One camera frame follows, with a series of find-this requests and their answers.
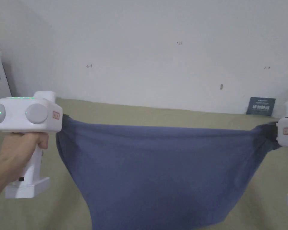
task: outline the human hand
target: human hand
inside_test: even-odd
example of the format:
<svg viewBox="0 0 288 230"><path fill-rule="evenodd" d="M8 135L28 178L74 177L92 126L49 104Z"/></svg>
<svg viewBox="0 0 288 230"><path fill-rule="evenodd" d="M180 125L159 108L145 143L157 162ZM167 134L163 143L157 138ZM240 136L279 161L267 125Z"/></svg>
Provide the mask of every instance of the human hand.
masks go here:
<svg viewBox="0 0 288 230"><path fill-rule="evenodd" d="M11 133L5 136L0 151L0 168L6 172L7 183L22 174L37 144L41 149L48 148L48 138L48 134L43 132L29 132L25 135Z"/></svg>

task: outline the cloth fold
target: cloth fold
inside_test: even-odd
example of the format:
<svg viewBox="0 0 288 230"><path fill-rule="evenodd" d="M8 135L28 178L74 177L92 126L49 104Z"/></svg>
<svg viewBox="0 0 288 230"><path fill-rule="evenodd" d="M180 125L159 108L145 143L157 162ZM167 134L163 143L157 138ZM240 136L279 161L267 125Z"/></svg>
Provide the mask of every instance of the cloth fold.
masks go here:
<svg viewBox="0 0 288 230"><path fill-rule="evenodd" d="M275 130L96 125L65 115L56 142L93 229L177 230L225 219L280 147Z"/></svg>

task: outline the gray-blue t-shirt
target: gray-blue t-shirt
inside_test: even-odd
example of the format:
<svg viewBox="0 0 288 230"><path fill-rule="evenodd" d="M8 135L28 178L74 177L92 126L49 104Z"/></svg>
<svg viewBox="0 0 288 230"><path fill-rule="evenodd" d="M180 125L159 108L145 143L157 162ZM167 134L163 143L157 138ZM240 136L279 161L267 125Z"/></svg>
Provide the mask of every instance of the gray-blue t-shirt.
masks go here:
<svg viewBox="0 0 288 230"><path fill-rule="evenodd" d="M279 148L275 130L95 125L65 115L56 141L94 230L189 230L225 219Z"/></svg>

